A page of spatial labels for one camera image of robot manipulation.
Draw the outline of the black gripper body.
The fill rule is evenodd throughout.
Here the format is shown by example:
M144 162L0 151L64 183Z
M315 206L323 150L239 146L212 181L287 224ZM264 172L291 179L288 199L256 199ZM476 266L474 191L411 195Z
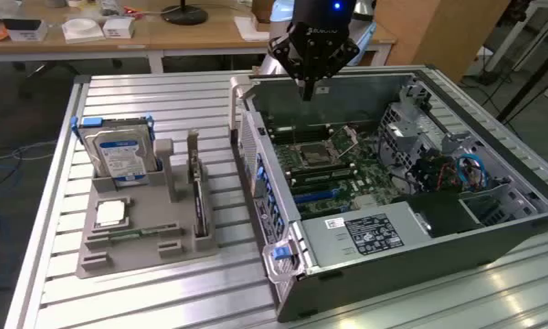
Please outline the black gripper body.
M311 40L346 40L355 1L296 1L288 34L298 55L303 59L307 80L307 47Z

